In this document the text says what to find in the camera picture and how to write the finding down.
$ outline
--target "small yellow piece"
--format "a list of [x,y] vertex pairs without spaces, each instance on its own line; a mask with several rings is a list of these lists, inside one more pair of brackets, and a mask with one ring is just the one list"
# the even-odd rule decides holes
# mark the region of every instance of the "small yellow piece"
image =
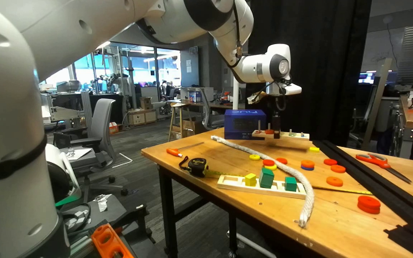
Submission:
[[310,149],[308,149],[310,152],[320,152],[320,148],[316,148],[316,147],[310,147]]
[[261,159],[261,157],[259,157],[259,155],[255,155],[255,154],[250,155],[250,160],[257,161],[257,160],[260,160],[260,159]]
[[246,186],[256,186],[256,175],[249,173],[245,176],[245,185]]
[[274,164],[273,166],[264,166],[264,168],[270,169],[270,170],[277,170],[277,165]]

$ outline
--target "orange scissors handle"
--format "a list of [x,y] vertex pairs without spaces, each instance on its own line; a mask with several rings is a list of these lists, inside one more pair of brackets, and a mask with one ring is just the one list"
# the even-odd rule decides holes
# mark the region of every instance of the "orange scissors handle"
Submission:
[[378,165],[381,168],[391,168],[391,166],[388,164],[388,160],[385,157],[382,157],[377,154],[373,153],[368,153],[367,155],[365,154],[357,154],[356,158],[358,160],[362,160],[365,162],[369,162],[375,165]]

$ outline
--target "tape measure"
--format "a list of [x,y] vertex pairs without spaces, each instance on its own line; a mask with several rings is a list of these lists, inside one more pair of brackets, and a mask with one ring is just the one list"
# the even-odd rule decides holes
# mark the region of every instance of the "tape measure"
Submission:
[[189,157],[185,156],[182,162],[179,163],[179,168],[182,170],[188,171],[191,175],[197,177],[208,177],[208,176],[220,176],[220,175],[231,175],[228,173],[222,173],[219,171],[209,170],[208,169],[208,162],[206,159],[202,157],[196,157],[192,160],[189,160],[187,163],[187,167],[183,167],[182,165],[189,160]]
[[347,193],[357,193],[357,194],[364,194],[364,195],[374,195],[370,191],[355,191],[355,190],[346,190],[346,189],[333,189],[333,188],[327,188],[323,186],[312,186],[314,189],[323,189],[323,190],[329,190],[329,191],[337,191],[337,192],[347,192]]

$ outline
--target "gray carpet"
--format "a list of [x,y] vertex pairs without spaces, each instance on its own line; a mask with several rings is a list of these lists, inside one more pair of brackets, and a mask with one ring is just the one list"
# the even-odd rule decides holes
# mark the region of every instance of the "gray carpet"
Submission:
[[[165,237],[163,230],[162,204],[159,189],[157,166],[141,155],[141,149],[167,142],[169,120],[159,121],[132,127],[128,131],[111,136],[116,153],[121,153],[133,160],[132,163],[117,168],[110,168],[103,175],[116,176],[117,185],[123,185],[136,191],[128,196],[121,196],[120,191],[93,190],[91,197],[101,193],[113,193],[126,207],[132,198],[138,198],[147,204],[150,214],[146,217],[147,226],[153,232],[157,248],[163,253]],[[118,165],[128,160],[118,154],[114,164]],[[174,181],[175,207],[196,196],[195,193]],[[219,258],[228,256],[228,214],[213,204],[207,204],[193,212],[176,224],[177,241],[180,258]],[[237,222],[238,233],[267,248],[262,237],[245,223]],[[252,248],[239,248],[238,253],[243,258],[265,257]]]

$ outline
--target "green cube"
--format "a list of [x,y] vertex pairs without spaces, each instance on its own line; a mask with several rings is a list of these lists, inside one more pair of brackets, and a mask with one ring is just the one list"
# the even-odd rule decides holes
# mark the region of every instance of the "green cube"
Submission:
[[262,168],[259,175],[259,186],[263,188],[271,188],[274,183],[274,172],[268,168]]
[[286,177],[285,178],[285,190],[286,191],[293,191],[297,190],[297,182],[293,177]]

